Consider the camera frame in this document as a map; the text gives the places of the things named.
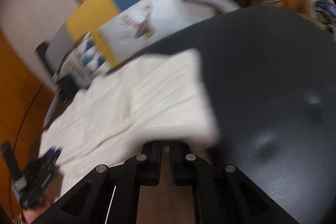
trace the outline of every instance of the black table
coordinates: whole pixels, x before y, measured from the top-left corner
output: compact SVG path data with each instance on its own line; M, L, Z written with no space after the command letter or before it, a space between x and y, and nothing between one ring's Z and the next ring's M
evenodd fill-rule
M221 133L214 163L236 165L301 224L326 223L336 195L332 35L288 10L253 6L193 25L145 52L191 47L202 55Z

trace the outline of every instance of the deer illustration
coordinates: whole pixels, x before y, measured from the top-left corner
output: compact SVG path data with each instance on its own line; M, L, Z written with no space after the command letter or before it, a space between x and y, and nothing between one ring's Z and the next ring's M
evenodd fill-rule
M133 26L137 28L137 32L135 34L135 38L140 38L143 35L146 35L146 38L151 38L155 30L151 27L151 15L153 13L153 9L151 5L145 5L141 9L139 9L141 12L141 15L144 15L145 19L142 22L135 22L129 14L126 14L122 17L121 25L126 26Z

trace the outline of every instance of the chair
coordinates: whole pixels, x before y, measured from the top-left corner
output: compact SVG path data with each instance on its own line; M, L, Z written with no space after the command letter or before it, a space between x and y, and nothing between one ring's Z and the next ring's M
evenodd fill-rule
M105 22L119 14L139 0L86 0L60 28L55 37L50 41L44 41L36 48L36 53L41 62L49 72L51 77L54 77L61 62L73 46L75 40L81 35L91 31L95 35L97 46L100 42L101 47L105 47L105 43L98 38L95 29L103 25ZM240 8L240 6L232 0L184 0L200 5L206 5L214 8L219 13L228 13ZM58 95L55 98L47 112L43 126L50 120L58 100Z

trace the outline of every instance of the gray panel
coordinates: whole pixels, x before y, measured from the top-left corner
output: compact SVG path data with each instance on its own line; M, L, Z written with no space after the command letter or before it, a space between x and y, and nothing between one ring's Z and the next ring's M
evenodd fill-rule
M46 51L45 57L54 71L57 71L68 50L74 42L65 27L65 24L58 30Z

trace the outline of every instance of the black device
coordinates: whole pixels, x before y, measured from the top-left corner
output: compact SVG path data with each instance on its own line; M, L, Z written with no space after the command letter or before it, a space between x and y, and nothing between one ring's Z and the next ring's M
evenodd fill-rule
M234 165L211 165L184 143L169 146L174 184L193 187L196 224L297 224ZM162 143L152 142L122 165L98 165L34 224L135 224L140 186L159 183L161 153Z
M52 181L59 149L49 149L41 158L29 163L20 170L11 145L1 145L2 156L13 180L12 191L23 209L43 202L43 193Z

